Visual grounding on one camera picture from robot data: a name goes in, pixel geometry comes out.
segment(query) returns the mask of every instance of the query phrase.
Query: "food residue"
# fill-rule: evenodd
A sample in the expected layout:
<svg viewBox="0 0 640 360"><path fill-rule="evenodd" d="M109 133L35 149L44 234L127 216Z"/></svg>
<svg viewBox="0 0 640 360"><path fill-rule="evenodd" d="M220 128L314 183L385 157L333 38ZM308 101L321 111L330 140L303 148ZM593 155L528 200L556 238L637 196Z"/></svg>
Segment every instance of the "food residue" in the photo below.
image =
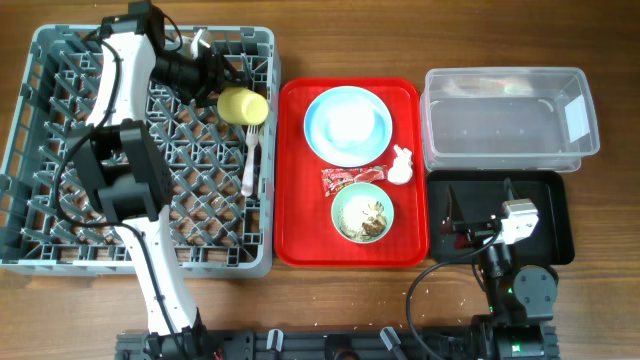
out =
<svg viewBox="0 0 640 360"><path fill-rule="evenodd" d="M382 234L386 227L384 207L372 197L354 197L342 208L340 230L351 240L367 242Z"/></svg>

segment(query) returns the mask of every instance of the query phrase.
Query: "wooden table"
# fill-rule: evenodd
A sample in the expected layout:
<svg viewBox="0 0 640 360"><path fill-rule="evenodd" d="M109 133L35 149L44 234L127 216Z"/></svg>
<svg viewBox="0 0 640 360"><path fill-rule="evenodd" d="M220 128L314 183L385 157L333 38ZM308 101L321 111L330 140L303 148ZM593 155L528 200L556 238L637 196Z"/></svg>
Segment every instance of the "wooden table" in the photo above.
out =
<svg viewBox="0 0 640 360"><path fill-rule="evenodd" d="M124 13L86 0L0 5L0 138L6 139L35 29ZM564 175L576 259L558 267L555 320L565 359L639 357L640 2L158 1L178 24L264 25L276 34L283 83L300 76L401 76L422 91L429 69L576 66L585 71L602 148ZM264 279L188 280L210 329L407 327L404 293L426 266L300 270L276 261ZM0 272L0 359L110 359L116 334L146 327L136 279L30 278ZM485 313L468 267L418 289L418 325Z"/></svg>

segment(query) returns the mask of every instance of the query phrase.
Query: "red wrapper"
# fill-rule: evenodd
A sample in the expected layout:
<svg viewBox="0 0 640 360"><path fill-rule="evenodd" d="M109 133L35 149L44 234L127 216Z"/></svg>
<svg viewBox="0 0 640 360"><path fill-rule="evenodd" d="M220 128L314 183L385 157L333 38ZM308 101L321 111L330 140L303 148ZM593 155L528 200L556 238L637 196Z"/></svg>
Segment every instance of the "red wrapper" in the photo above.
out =
<svg viewBox="0 0 640 360"><path fill-rule="evenodd" d="M322 188L324 196L337 194L345 186L357 182L373 182L387 177L387 166L372 166L353 169L324 169L322 170Z"/></svg>

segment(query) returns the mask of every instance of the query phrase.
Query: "silver fork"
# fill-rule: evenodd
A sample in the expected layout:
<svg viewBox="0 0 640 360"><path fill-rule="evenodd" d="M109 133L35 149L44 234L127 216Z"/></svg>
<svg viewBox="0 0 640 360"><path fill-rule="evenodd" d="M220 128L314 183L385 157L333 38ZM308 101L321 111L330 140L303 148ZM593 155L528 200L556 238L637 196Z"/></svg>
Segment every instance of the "silver fork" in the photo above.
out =
<svg viewBox="0 0 640 360"><path fill-rule="evenodd" d="M258 126L251 125L247 128L247 162L244 164L244 174L242 175L242 190L244 196L253 194L253 153L258 145Z"/></svg>

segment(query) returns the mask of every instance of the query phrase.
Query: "dish rack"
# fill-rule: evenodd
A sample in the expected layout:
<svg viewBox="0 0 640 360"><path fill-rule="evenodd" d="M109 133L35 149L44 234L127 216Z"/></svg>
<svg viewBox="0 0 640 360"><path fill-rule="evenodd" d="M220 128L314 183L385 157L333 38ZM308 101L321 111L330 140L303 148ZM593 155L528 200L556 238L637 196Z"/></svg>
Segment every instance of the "dish rack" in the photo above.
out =
<svg viewBox="0 0 640 360"><path fill-rule="evenodd" d="M34 36L0 171L0 267L33 275L133 274L113 228L74 228L51 207L53 174L65 139L91 113L102 54L84 35L95 25L45 25ZM174 180L171 236L187 277L255 278L272 264L275 133L280 59L264 27L181 26L183 36L207 29L251 88L266 97L260 155L262 193L240 194L246 160L244 130L220 120L217 109L182 104L149 83L145 122ZM173 28L167 28L171 37ZM86 221L104 221L91 208L75 170L65 171L61 206Z"/></svg>

